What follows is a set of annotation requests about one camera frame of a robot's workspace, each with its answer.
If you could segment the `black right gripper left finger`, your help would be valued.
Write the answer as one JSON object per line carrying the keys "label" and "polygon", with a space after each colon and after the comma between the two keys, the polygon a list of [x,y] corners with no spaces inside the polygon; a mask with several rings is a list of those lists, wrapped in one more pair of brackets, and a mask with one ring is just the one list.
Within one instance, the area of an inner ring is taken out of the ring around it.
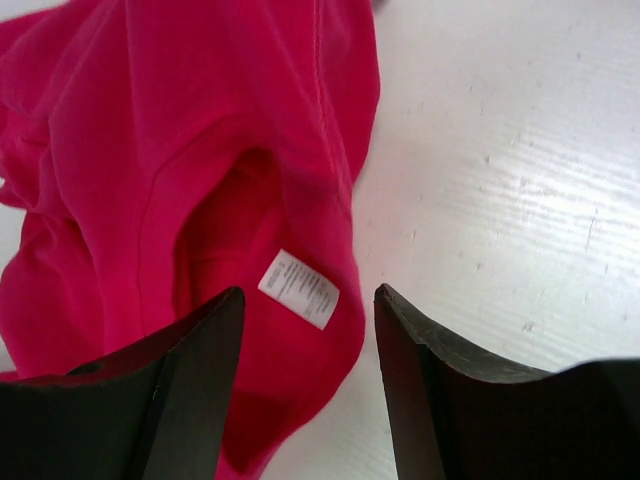
{"label": "black right gripper left finger", "polygon": [[5,479],[211,479],[244,325],[232,287],[77,367],[1,386]]}

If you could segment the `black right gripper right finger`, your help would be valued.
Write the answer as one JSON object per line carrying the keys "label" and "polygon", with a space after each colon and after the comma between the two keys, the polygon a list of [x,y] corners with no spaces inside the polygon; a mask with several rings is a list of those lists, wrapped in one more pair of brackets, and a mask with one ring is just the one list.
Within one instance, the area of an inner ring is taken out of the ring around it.
{"label": "black right gripper right finger", "polygon": [[486,350],[389,285],[374,322],[402,479],[635,479],[639,363],[551,373]]}

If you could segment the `red t shirt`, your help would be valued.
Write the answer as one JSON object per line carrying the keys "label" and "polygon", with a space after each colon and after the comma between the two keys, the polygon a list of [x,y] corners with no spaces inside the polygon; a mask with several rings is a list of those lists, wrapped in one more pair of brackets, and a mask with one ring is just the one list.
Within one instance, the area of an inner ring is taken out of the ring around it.
{"label": "red t shirt", "polygon": [[368,1],[69,1],[1,25],[1,278],[16,377],[227,286],[246,322],[216,477],[256,479],[353,368],[352,193],[380,81]]}

